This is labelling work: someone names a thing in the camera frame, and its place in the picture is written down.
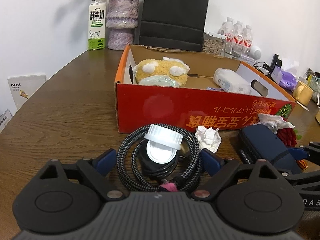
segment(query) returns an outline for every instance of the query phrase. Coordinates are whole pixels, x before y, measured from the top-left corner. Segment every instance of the yellow plush toy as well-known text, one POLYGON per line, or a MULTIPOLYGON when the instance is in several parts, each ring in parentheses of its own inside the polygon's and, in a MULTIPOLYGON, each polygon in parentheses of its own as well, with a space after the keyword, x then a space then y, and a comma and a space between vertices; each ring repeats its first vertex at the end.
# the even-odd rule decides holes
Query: yellow plush toy
POLYGON ((187 82, 190 68, 183 61, 164 57, 163 60, 145 59, 135 66, 135 77, 138 83, 150 76, 166 76, 184 86, 187 82))

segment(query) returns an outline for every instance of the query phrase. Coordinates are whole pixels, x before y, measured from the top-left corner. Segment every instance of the black paper bag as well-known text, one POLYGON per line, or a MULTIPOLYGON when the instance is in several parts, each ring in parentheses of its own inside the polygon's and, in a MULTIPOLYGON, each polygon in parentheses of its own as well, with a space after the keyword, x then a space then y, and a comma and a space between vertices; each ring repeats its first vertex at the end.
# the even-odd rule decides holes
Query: black paper bag
POLYGON ((208 0, 144 0, 140 45, 201 51, 208 0))

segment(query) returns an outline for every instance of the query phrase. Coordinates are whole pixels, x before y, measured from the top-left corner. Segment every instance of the green leaf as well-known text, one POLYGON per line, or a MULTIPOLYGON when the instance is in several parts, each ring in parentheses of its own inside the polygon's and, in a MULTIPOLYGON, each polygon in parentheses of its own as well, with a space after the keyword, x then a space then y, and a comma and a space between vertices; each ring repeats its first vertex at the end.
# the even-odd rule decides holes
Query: green leaf
POLYGON ((291 104, 287 104, 283 106, 278 112, 276 112, 275 115, 279 115, 279 116, 282 116, 283 119, 287 119, 291 111, 292 111, 291 104))

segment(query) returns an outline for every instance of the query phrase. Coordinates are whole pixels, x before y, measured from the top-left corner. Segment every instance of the purple vase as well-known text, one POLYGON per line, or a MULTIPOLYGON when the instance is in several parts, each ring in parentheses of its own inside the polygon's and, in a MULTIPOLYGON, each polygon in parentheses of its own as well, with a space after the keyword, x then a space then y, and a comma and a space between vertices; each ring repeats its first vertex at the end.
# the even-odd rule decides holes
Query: purple vase
POLYGON ((139 0, 109 0, 106 26, 110 29, 132 29, 138 26, 139 0))
POLYGON ((111 29, 108 49, 124 50, 128 44, 133 44, 132 29, 111 29))

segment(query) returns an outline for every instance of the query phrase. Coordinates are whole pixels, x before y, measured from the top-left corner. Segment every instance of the white plush ears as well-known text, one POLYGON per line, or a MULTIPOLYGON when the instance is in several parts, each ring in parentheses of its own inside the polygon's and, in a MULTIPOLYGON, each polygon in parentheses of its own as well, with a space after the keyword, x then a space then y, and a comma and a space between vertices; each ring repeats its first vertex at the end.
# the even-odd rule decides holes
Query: white plush ears
POLYGON ((170 73, 172 76, 178 77, 178 76, 181 76, 182 74, 186 74, 187 71, 186 71, 184 68, 182 68, 182 67, 172 66, 172 67, 169 69, 169 73, 170 73))
POLYGON ((151 74, 151 73, 153 73, 153 72, 155 71, 156 67, 158 67, 158 66, 159 66, 158 62, 152 61, 151 63, 145 64, 145 65, 142 67, 142 71, 143 71, 144 73, 149 73, 149 74, 151 74))
POLYGON ((189 72, 189 70, 190 70, 189 66, 186 65, 186 64, 185 64, 182 60, 180 60, 180 59, 177 59, 177 58, 168 58, 168 57, 163 57, 162 59, 163 59, 163 60, 169 60, 169 61, 178 61, 178 62, 180 62, 180 63, 182 63, 182 64, 184 65, 184 67, 185 67, 185 69, 187 70, 187 72, 189 72))

